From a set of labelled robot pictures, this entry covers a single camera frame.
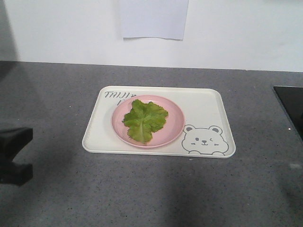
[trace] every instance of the white wall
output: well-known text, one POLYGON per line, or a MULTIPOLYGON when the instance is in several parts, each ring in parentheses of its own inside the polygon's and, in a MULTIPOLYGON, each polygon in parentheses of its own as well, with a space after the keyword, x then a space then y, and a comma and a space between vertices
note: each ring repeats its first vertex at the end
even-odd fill
POLYGON ((303 71, 302 0, 189 0, 183 41, 123 40, 118 0, 4 3, 17 54, 0 39, 0 60, 303 71))

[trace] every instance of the black object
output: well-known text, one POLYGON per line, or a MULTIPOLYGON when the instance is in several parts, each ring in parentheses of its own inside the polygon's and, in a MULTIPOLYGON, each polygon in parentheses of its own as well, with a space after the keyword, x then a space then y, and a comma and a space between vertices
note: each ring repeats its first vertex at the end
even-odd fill
POLYGON ((274 90, 303 139, 303 87, 274 86, 274 90))
POLYGON ((21 186, 33 178, 32 164, 12 162, 19 151, 33 139, 33 129, 0 130, 0 183, 21 186))

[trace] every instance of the plastic tray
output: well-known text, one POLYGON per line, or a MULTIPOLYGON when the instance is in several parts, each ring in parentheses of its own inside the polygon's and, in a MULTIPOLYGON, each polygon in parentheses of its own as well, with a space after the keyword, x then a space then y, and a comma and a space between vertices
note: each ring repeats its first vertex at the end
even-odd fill
POLYGON ((86 128, 82 145, 88 152, 231 157, 236 146, 220 94, 206 88, 108 86, 101 89, 86 128), (185 115, 182 134, 159 148, 137 148, 121 141, 111 125, 115 108, 138 95, 159 95, 175 102, 185 115))

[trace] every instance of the bear ear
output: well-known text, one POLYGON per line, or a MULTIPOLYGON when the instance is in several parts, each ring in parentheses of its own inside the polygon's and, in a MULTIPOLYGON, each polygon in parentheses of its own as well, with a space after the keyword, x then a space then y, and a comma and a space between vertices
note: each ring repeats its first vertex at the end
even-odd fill
POLYGON ((222 132, 223 132, 222 129, 221 129, 220 127, 215 126, 215 125, 210 126, 210 127, 209 127, 209 130, 215 131, 215 132, 219 133, 220 135, 221 135, 222 132))
POLYGON ((187 125, 184 126, 184 130, 183 131, 185 133, 187 133, 187 132, 189 132, 190 130, 193 130, 193 129, 195 129, 195 127, 193 125, 187 124, 187 125))

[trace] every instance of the paper sheet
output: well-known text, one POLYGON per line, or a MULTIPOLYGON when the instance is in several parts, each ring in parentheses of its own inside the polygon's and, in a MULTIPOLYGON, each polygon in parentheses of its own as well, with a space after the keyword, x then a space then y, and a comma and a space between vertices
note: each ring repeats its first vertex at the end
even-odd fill
POLYGON ((188 0, 120 0, 123 38, 183 40, 188 0))

